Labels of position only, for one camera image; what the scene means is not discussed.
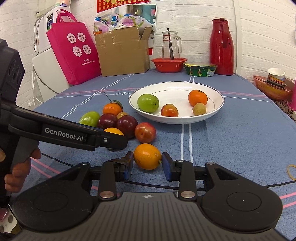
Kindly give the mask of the person's left hand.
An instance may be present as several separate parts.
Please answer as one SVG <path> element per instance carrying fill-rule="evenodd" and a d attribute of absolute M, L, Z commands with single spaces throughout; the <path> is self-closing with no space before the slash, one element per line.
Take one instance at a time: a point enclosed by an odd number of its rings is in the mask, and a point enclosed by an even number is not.
<path fill-rule="evenodd" d="M 31 158 L 40 159 L 41 151 L 37 147 L 34 149 L 30 155 L 24 162 L 18 163 L 13 167 L 12 173 L 5 175 L 5 189 L 11 193 L 18 193 L 21 191 L 25 179 L 30 173 L 31 170 Z"/>

